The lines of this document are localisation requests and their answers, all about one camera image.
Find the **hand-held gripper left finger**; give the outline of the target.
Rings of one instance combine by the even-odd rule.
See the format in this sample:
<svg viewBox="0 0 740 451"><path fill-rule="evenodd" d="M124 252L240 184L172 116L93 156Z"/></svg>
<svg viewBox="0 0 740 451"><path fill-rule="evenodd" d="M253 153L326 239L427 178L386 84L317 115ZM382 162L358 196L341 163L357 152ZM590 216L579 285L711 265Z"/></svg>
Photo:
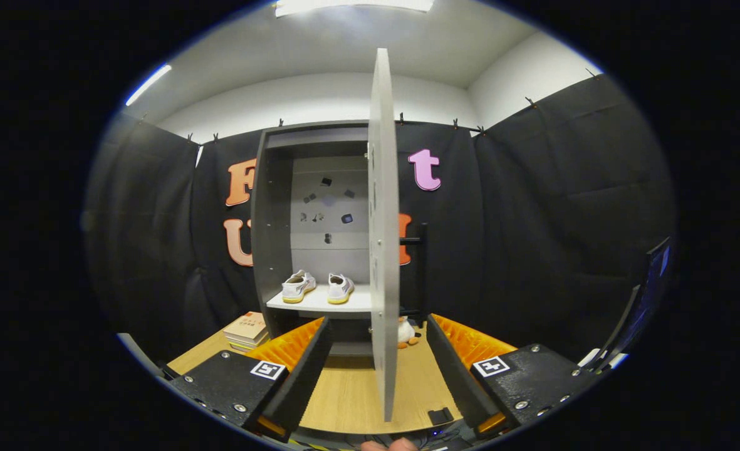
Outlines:
<svg viewBox="0 0 740 451"><path fill-rule="evenodd" d="M306 413L332 344L330 321L320 317L246 354L218 351L168 383L234 427L287 442Z"/></svg>

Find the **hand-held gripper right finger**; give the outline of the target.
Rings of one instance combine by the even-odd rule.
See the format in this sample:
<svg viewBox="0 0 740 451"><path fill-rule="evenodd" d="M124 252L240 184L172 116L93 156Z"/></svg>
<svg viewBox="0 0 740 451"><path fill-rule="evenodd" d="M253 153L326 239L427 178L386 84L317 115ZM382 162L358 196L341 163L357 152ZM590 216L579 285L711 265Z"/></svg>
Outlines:
<svg viewBox="0 0 740 451"><path fill-rule="evenodd" d="M584 394L598 375L548 348L516 348L430 314L427 342L467 428L478 439L540 422Z"/></svg>

